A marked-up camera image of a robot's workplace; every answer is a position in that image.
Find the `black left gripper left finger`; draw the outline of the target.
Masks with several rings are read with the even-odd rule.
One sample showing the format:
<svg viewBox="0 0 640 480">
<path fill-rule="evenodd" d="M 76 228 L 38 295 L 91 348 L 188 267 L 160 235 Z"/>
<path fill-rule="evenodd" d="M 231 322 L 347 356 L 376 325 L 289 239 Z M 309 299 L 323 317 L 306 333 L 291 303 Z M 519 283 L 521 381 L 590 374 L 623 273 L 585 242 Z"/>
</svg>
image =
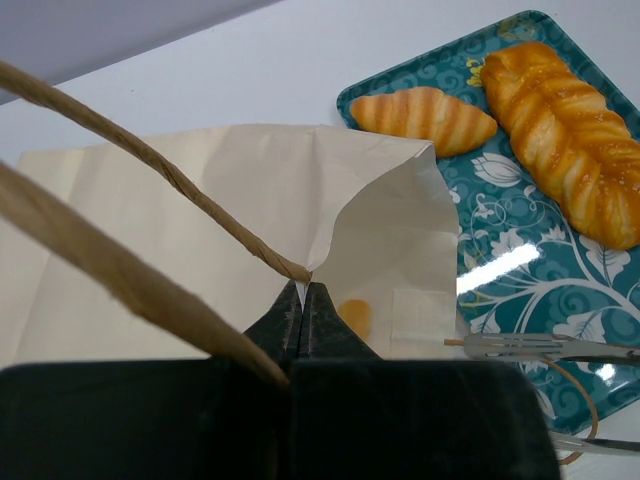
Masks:
<svg viewBox="0 0 640 480">
<path fill-rule="evenodd" d="M 287 397 L 224 357 L 1 372 L 5 479 L 284 479 Z"/>
</svg>

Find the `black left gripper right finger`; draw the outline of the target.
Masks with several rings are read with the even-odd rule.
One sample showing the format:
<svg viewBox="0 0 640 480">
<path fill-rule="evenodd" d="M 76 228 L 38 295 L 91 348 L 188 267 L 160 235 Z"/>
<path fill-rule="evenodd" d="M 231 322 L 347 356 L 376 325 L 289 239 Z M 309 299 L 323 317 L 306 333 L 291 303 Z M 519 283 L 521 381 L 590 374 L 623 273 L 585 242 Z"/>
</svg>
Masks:
<svg viewBox="0 0 640 480">
<path fill-rule="evenodd" d="M 307 290 L 294 364 L 298 479 L 556 479 L 530 382 L 491 361 L 379 358 Z"/>
</svg>

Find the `metal serving tongs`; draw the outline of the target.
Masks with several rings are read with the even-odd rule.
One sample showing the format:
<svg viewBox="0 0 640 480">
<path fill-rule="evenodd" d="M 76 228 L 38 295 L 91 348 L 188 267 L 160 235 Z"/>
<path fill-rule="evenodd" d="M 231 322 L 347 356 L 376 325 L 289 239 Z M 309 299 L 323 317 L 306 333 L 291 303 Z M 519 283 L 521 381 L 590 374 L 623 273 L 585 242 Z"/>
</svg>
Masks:
<svg viewBox="0 0 640 480">
<path fill-rule="evenodd" d="M 461 347 L 467 357 L 476 360 L 540 361 L 551 367 L 556 367 L 559 361 L 639 365 L 637 348 L 577 340 L 558 334 L 470 334 L 462 340 L 446 339 L 444 344 Z M 551 439 L 561 451 L 619 456 L 639 454 L 637 442 L 598 438 L 594 431 L 586 438 L 552 433 Z"/>
</svg>

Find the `beige paper bag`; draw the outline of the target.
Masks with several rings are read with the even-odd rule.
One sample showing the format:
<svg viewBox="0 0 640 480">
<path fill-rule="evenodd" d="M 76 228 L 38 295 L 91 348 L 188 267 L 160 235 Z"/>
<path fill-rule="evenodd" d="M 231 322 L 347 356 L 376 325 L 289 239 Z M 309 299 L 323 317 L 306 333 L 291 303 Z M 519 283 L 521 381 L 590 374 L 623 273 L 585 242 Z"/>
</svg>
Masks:
<svg viewBox="0 0 640 480">
<path fill-rule="evenodd" d="M 336 312 L 370 304 L 366 341 L 337 315 L 379 358 L 458 360 L 457 226 L 430 142 L 272 124 L 142 140 L 10 64 L 1 86 L 103 138 L 1 169 L 2 370 L 231 359 L 287 397 L 296 478 L 310 285 Z"/>
</svg>

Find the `striped fake croissant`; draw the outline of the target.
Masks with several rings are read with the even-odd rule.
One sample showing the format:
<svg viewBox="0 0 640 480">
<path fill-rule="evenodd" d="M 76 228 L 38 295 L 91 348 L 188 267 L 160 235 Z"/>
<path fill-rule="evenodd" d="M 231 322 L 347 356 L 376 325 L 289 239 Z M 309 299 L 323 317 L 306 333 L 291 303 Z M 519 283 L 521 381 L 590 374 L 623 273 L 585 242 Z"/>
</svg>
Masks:
<svg viewBox="0 0 640 480">
<path fill-rule="evenodd" d="M 475 150 L 498 129 L 490 115 L 435 87 L 361 96 L 351 102 L 350 114 L 364 131 L 428 140 L 439 158 Z"/>
</svg>

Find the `orange twisted fake bread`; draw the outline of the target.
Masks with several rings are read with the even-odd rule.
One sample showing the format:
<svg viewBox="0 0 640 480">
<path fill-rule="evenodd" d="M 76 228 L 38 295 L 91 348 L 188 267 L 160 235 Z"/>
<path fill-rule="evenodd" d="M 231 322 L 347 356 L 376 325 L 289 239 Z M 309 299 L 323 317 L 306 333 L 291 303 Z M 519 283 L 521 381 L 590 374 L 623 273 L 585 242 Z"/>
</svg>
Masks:
<svg viewBox="0 0 640 480">
<path fill-rule="evenodd" d="M 489 109 L 519 163 L 571 226 L 616 250 L 639 243 L 639 143 L 605 97 L 549 46 L 489 54 Z"/>
</svg>

